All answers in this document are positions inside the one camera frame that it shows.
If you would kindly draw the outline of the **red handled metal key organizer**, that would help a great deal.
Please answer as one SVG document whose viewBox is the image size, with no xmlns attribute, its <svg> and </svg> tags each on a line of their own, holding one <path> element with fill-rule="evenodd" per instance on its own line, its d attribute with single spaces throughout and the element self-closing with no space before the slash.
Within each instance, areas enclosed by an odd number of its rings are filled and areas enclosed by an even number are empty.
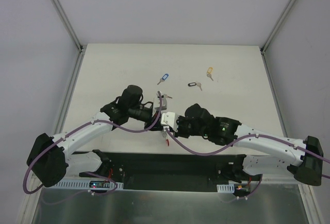
<svg viewBox="0 0 330 224">
<path fill-rule="evenodd" d="M 170 146 L 170 141 L 169 141 L 169 138 L 168 138 L 168 134 L 167 134 L 167 132 L 166 132 L 166 131 L 163 131 L 163 132 L 162 132 L 162 136 L 163 136 L 163 138 L 164 138 L 165 141 L 166 141 L 166 145 L 167 145 L 167 146 Z"/>
</svg>

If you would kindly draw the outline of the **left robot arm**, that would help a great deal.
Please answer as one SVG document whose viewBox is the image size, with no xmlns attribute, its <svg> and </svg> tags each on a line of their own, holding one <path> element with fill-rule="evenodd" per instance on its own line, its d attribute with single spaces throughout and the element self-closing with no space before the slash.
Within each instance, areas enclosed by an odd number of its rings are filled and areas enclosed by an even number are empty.
<svg viewBox="0 0 330 224">
<path fill-rule="evenodd" d="M 39 135 L 27 159 L 28 171 L 32 171 L 44 187 L 51 187 L 65 176 L 91 176 L 110 179 L 113 174 L 110 159 L 100 150 L 77 154 L 76 151 L 95 138 L 116 128 L 130 132 L 123 125 L 129 119 L 144 122 L 143 132 L 159 123 L 161 112 L 166 108 L 166 98 L 157 92 L 147 108 L 142 89 L 129 85 L 114 101 L 104 105 L 86 123 L 68 132 L 52 136 Z"/>
</svg>

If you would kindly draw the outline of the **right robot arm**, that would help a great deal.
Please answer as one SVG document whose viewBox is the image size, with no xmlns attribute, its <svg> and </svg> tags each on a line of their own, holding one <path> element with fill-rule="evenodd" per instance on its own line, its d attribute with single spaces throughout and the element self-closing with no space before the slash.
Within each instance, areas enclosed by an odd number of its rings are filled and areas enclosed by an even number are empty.
<svg viewBox="0 0 330 224">
<path fill-rule="evenodd" d="M 198 104 L 190 106 L 183 116 L 167 112 L 161 116 L 164 131 L 173 139 L 200 136 L 221 149 L 207 153 L 218 154 L 230 147 L 242 147 L 262 152 L 262 156 L 245 155 L 232 167 L 238 180 L 248 176 L 278 175 L 287 171 L 299 183 L 320 186 L 324 154 L 318 138 L 292 139 L 271 135 L 251 128 L 238 120 L 215 117 Z"/>
</svg>

